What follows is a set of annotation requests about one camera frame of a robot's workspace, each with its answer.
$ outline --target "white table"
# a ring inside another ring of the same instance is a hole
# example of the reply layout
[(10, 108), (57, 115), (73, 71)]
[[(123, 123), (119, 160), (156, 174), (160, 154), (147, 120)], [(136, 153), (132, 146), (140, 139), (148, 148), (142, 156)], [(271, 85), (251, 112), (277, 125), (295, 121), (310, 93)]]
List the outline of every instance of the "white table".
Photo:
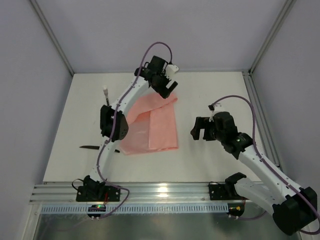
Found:
[[(103, 86), (108, 86), (109, 99), (113, 102), (132, 78), (132, 73), (74, 75), (44, 182), (71, 182), (89, 174), (98, 151), (79, 146), (102, 143)], [(190, 135), (196, 117), (209, 116), (208, 105), (216, 99), (226, 95), (248, 98), (242, 73), (182, 72), (174, 80), (178, 82), (174, 109), (179, 149), (130, 156), (115, 153), (103, 175), (112, 182), (222, 182), (242, 172), (251, 180), (259, 181), (249, 168), (225, 152), (218, 141), (194, 141)], [(248, 105), (236, 98), (225, 99), (221, 104), (234, 117), (238, 130), (251, 136), (252, 117)], [(259, 134), (256, 141), (262, 146)]]

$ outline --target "perforated metal strip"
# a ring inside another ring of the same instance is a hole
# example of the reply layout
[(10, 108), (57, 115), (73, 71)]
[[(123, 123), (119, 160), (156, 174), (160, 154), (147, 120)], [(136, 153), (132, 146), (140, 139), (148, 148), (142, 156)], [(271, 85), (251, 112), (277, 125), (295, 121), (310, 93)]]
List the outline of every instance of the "perforated metal strip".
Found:
[[(86, 214), (91, 206), (84, 204), (45, 204), (41, 214)], [(106, 213), (117, 205), (106, 205)], [(126, 204), (114, 214), (189, 214), (189, 213), (227, 213), (227, 203), (159, 203), (159, 204)]]

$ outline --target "gray wall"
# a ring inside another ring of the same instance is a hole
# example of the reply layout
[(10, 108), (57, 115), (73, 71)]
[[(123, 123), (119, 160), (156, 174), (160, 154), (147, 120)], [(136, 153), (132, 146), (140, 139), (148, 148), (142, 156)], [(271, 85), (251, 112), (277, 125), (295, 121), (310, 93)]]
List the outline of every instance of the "gray wall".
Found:
[(156, 41), (184, 71), (248, 69), (285, 2), (37, 1), (76, 73), (132, 72)]
[(254, 81), (285, 169), (320, 194), (320, 1), (297, 1)]
[(44, 174), (71, 76), (27, 0), (0, 4), (0, 239), (13, 240)]

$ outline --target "pink towel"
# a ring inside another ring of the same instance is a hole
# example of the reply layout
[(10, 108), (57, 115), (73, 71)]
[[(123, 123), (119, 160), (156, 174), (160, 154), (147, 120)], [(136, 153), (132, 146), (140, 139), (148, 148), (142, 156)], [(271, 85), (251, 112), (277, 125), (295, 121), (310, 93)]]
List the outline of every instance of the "pink towel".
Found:
[(120, 142), (126, 155), (178, 148), (174, 103), (175, 93), (163, 99), (157, 93), (140, 97), (127, 115), (129, 131)]

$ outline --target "gray floor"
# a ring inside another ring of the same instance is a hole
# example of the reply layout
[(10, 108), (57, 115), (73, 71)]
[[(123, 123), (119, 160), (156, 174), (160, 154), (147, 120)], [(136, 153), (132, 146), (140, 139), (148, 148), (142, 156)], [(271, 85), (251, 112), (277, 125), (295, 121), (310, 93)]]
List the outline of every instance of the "gray floor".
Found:
[[(261, 210), (246, 206), (246, 217)], [(287, 236), (265, 215), (259, 220), (240, 221), (225, 213), (113, 215), (99, 221), (86, 215), (42, 215), (34, 240), (299, 240)], [(78, 227), (68, 231), (80, 221)]]

